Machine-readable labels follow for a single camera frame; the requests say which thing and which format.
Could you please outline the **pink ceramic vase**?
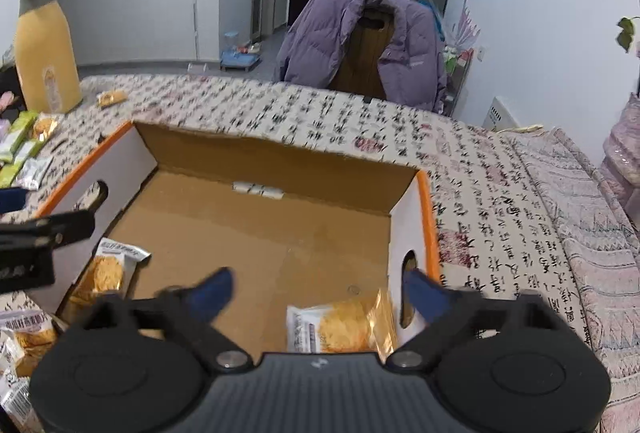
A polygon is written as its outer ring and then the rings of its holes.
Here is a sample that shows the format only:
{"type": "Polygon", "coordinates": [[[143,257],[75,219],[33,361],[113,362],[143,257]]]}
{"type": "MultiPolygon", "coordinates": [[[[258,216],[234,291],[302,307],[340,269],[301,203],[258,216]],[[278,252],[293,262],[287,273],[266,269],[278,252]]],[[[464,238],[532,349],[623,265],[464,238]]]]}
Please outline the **pink ceramic vase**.
{"type": "Polygon", "coordinates": [[[631,224],[639,230],[640,104],[631,94],[603,143],[600,171],[631,224]]]}

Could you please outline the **pink woven blanket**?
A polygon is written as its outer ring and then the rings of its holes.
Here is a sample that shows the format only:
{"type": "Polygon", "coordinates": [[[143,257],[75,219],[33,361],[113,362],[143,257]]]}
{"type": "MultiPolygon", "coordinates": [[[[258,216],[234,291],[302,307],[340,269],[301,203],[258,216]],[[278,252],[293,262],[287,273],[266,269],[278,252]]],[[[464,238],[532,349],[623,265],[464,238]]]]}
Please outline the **pink woven blanket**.
{"type": "Polygon", "coordinates": [[[639,430],[639,239],[603,175],[562,130],[506,135],[563,245],[593,352],[611,379],[603,432],[639,430]]]}

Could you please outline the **small gold snack packet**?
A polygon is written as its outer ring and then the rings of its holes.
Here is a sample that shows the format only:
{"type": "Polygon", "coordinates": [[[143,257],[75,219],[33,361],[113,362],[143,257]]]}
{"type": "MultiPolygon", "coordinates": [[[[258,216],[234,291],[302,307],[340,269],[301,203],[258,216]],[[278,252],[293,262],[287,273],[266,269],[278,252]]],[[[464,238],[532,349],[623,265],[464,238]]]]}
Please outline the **small gold snack packet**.
{"type": "Polygon", "coordinates": [[[121,104],[128,99],[128,95],[121,89],[112,89],[107,92],[101,92],[96,96],[96,103],[102,109],[121,104]]]}

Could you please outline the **purple puffer jacket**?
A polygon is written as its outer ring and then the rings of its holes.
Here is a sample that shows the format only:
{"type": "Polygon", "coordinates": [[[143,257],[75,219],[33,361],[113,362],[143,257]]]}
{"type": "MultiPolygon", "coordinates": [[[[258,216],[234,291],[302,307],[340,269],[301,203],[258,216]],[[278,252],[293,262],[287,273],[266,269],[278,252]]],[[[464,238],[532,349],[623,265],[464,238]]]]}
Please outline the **purple puffer jacket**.
{"type": "Polygon", "coordinates": [[[309,0],[286,32],[273,80],[442,110],[444,42],[414,0],[309,0]]]}

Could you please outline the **large yellow thermos bottle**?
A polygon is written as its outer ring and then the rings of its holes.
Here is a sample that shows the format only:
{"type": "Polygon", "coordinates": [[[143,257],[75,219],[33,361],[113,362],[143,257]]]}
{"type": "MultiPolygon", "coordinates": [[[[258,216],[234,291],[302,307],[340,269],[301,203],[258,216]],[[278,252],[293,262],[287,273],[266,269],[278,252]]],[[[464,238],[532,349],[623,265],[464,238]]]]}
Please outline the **large yellow thermos bottle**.
{"type": "Polygon", "coordinates": [[[70,27],[57,0],[20,0],[14,56],[29,110],[64,114],[81,103],[70,27]]]}

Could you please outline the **gold cracker packet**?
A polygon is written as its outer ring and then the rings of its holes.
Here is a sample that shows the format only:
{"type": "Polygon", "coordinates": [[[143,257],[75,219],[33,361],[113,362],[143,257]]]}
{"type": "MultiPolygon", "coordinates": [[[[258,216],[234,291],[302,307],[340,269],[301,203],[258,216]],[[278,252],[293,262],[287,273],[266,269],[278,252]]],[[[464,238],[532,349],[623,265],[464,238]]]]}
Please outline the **gold cracker packet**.
{"type": "Polygon", "coordinates": [[[137,245],[102,238],[96,247],[96,254],[68,294],[67,306],[83,309],[105,294],[124,297],[138,265],[151,257],[150,252],[137,245]]]}

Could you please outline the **wooden chair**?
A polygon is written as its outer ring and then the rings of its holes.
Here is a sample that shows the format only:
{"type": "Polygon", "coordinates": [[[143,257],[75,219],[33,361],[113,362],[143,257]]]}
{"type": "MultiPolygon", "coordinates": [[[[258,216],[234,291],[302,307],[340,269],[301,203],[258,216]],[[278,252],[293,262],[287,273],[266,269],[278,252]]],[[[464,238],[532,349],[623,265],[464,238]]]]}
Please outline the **wooden chair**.
{"type": "Polygon", "coordinates": [[[329,89],[362,97],[386,99],[378,60],[395,31],[393,11],[366,7],[345,46],[345,55],[329,89]]]}

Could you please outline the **white cracker packet on table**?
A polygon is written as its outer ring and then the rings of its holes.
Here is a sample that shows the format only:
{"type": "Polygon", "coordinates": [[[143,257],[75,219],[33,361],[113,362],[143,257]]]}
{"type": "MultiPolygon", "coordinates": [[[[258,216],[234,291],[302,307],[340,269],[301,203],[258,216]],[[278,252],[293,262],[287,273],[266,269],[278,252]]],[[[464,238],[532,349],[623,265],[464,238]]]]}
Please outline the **white cracker packet on table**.
{"type": "Polygon", "coordinates": [[[29,382],[56,341],[50,316],[39,309],[1,313],[1,408],[20,432],[42,432],[32,408],[29,382]]]}

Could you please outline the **white cracker packet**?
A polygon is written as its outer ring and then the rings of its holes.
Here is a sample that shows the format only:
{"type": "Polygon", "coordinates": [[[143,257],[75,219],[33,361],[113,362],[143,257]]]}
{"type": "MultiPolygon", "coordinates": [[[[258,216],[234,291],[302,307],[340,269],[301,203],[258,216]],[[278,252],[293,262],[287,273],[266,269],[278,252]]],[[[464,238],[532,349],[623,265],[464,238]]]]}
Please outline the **white cracker packet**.
{"type": "Polygon", "coordinates": [[[286,346],[299,354],[374,352],[385,361],[398,346],[390,294],[382,289],[306,309],[288,306],[286,346]]]}
{"type": "Polygon", "coordinates": [[[56,341],[50,316],[39,309],[1,313],[1,408],[20,432],[42,432],[32,408],[29,382],[56,341]]]}

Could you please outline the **orange cardboard tray box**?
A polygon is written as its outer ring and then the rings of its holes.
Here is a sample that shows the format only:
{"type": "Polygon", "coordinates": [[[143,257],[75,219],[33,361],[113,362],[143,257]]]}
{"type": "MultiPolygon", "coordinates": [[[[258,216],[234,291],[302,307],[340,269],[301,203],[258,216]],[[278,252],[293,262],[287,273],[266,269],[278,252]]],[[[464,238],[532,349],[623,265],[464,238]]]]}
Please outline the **orange cardboard tray box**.
{"type": "Polygon", "coordinates": [[[233,301],[216,327],[253,356],[284,349],[288,306],[387,289],[401,316],[405,261],[439,275],[427,177],[410,166],[129,122],[78,164],[40,214],[70,211],[99,183],[107,195],[93,235],[58,249],[55,282],[32,291],[48,312],[61,308],[105,237],[150,253],[130,290],[139,299],[231,268],[233,301]]]}

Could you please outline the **calligraphy print tablecloth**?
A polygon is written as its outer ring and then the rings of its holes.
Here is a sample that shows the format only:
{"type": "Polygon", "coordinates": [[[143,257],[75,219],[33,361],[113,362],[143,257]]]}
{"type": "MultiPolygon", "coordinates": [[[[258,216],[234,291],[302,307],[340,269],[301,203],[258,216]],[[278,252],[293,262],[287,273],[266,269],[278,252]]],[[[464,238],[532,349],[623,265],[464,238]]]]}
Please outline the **calligraphy print tablecloth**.
{"type": "Polygon", "coordinates": [[[572,268],[509,133],[382,100],[239,78],[102,75],[81,87],[87,99],[51,140],[42,187],[8,222],[32,217],[100,138],[130,119],[420,167],[430,178],[442,281],[490,297],[540,291],[591,346],[572,268]],[[112,89],[128,99],[100,108],[96,96],[112,89]]]}

